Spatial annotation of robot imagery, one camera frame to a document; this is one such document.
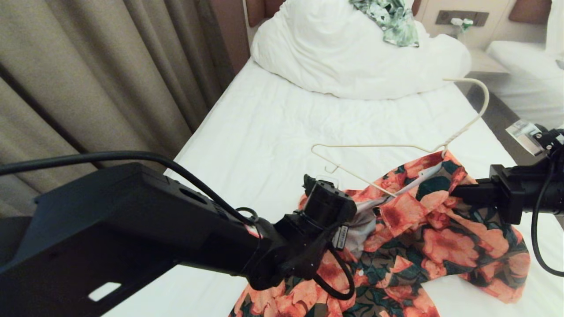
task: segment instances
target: headboard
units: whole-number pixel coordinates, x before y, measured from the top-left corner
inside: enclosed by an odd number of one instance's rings
[[[529,24],[546,24],[552,0],[517,0],[509,20]]]
[[[413,15],[417,15],[422,0],[413,3]],[[263,19],[273,17],[278,12],[284,0],[246,0],[249,26],[258,25]]]

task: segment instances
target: cable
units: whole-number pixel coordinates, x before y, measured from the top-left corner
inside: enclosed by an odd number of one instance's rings
[[[545,269],[547,272],[549,272],[550,274],[564,278],[564,272],[557,271],[557,270],[549,267],[544,262],[543,257],[540,255],[539,242],[538,242],[538,237],[537,237],[537,222],[539,220],[540,203],[542,202],[542,200],[544,198],[544,194],[547,191],[548,185],[550,184],[550,181],[552,180],[552,177],[554,176],[554,167],[555,167],[554,159],[550,158],[549,174],[547,176],[547,179],[544,181],[543,187],[541,188],[540,193],[539,193],[539,198],[537,198],[536,203],[535,203],[535,207],[532,210],[531,244],[532,244],[532,250],[535,253],[536,260],[539,261],[540,266],[543,269]]]
[[[321,278],[321,276],[319,276],[319,274],[315,275],[314,281],[319,286],[321,286],[321,288],[323,288],[324,291],[326,291],[329,295],[333,296],[334,298],[341,300],[341,301],[349,300],[351,297],[353,297],[354,292],[355,292],[353,275],[349,271],[349,269],[346,267],[345,261],[343,261],[343,259],[339,256],[339,254],[335,250],[335,247],[333,246],[333,244],[328,243],[327,245],[328,245],[329,251],[335,257],[335,259],[337,260],[337,263],[339,263],[339,266],[341,266],[341,269],[345,272],[345,275],[347,276],[347,281],[349,282],[349,292],[346,293],[346,294],[343,294],[343,293],[335,290],[329,284],[327,284],[327,282],[324,281]]]
[[[99,161],[123,161],[123,160],[144,160],[157,162],[172,171],[176,172],[178,175],[192,183],[194,186],[202,190],[203,193],[208,195],[213,201],[215,201],[219,206],[221,206],[225,211],[230,213],[237,220],[242,223],[254,225],[258,220],[257,213],[249,211],[247,209],[242,209],[251,212],[254,218],[247,218],[240,213],[238,213],[233,207],[226,203],[219,195],[217,195],[211,188],[204,184],[201,180],[195,177],[188,170],[183,168],[180,164],[175,161],[164,157],[159,154],[151,152],[142,151],[113,151],[113,152],[98,152],[98,153],[87,153],[78,155],[68,155],[52,158],[44,158],[41,160],[33,160],[19,163],[12,163],[0,166],[0,176],[21,173],[25,171],[39,170],[39,169],[49,169],[57,168],[60,166],[68,166],[89,162],[99,162]]]

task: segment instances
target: white plug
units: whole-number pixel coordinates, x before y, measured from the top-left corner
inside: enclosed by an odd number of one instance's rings
[[[454,17],[454,18],[451,19],[451,24],[456,25],[457,27],[461,27],[462,24],[463,24],[463,21],[462,21],[462,19]]]

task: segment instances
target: white pillow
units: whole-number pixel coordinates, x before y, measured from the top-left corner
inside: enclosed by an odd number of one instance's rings
[[[420,47],[397,47],[348,0],[286,0],[258,29],[251,55],[306,90],[351,99],[396,99],[466,76],[466,47],[416,24]]]
[[[547,53],[564,55],[564,0],[552,0],[548,17]]]

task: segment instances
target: white clothes hanger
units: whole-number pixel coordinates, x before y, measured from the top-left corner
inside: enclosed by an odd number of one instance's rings
[[[474,83],[476,85],[478,85],[483,91],[484,91],[484,104],[482,106],[482,109],[480,110],[480,112],[478,113],[478,115],[473,118],[470,122],[468,122],[462,129],[460,129],[458,132],[454,133],[450,138],[448,138],[445,142],[437,145],[435,148],[433,149],[426,149],[426,148],[422,148],[416,144],[357,144],[357,145],[328,145],[328,144],[314,144],[311,147],[311,153],[321,157],[323,160],[333,164],[335,166],[335,169],[333,169],[332,171],[327,170],[327,167],[325,167],[325,171],[327,173],[335,173],[335,171],[337,171],[338,169],[343,170],[344,172],[362,180],[363,182],[369,184],[372,187],[375,187],[379,190],[381,190],[382,192],[392,196],[392,197],[396,197],[395,194],[383,189],[382,187],[374,184],[373,182],[366,180],[365,178],[357,175],[356,173],[354,173],[353,171],[351,171],[348,168],[343,167],[341,164],[334,162],[333,160],[331,160],[328,157],[325,157],[323,155],[321,155],[319,152],[315,151],[316,147],[326,147],[326,148],[351,148],[351,147],[356,147],[356,148],[360,148],[360,147],[411,147],[411,148],[417,148],[421,151],[427,152],[427,153],[434,153],[436,152],[438,149],[443,148],[443,152],[442,152],[442,156],[444,158],[444,155],[446,154],[447,150],[448,150],[448,145],[454,141],[456,138],[458,138],[462,133],[466,132],[474,123],[476,123],[476,121],[478,121],[486,112],[488,105],[490,103],[490,92],[488,91],[488,88],[486,87],[486,85],[476,79],[473,78],[445,78],[445,81],[452,81],[452,82],[470,82],[470,83]]]

